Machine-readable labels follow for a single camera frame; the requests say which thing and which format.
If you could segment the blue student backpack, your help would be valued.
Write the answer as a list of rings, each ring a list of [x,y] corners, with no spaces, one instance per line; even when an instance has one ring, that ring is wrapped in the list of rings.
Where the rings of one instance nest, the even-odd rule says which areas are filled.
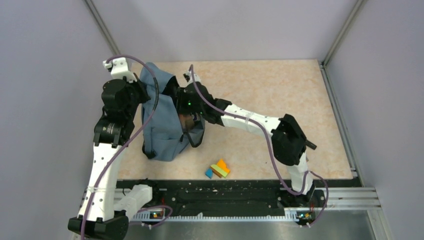
[[[142,152],[150,160],[170,162],[187,147],[199,147],[205,133],[205,120],[195,121],[193,129],[182,127],[175,104],[179,83],[175,75],[159,69],[154,63],[146,65],[156,76],[158,104],[151,120],[145,125]]]

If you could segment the dark brown bottom book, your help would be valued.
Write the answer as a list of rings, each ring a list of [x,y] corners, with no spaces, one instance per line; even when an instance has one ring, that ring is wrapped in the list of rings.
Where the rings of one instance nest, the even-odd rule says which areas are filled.
[[[195,127],[194,115],[192,114],[179,114],[178,115],[181,127],[185,131],[190,131]]]

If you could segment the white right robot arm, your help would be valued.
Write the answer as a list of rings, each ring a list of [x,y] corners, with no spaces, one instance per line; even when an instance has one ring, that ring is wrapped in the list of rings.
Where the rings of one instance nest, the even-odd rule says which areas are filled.
[[[285,114],[270,117],[248,111],[221,98],[213,98],[205,86],[192,82],[176,92],[176,110],[199,114],[210,124],[245,130],[265,139],[274,172],[299,206],[310,206],[315,185],[307,164],[308,140],[296,119]]]

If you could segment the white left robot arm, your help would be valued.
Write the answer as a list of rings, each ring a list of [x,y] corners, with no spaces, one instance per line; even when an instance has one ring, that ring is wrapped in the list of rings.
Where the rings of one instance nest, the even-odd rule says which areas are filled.
[[[135,128],[137,107],[151,98],[144,83],[126,77],[107,81],[102,90],[102,116],[94,127],[88,186],[77,216],[70,218],[67,226],[82,240],[124,239],[134,215],[145,204],[156,206],[161,198],[159,191],[139,184],[115,201],[118,173]]]

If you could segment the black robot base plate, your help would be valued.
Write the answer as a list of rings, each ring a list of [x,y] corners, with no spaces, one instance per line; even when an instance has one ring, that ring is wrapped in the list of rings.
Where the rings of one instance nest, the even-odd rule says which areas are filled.
[[[294,196],[277,180],[118,180],[117,191],[129,193],[134,186],[152,187],[148,207],[167,205],[172,217],[267,217],[284,216],[285,208],[321,208],[325,187],[314,180],[311,196]]]

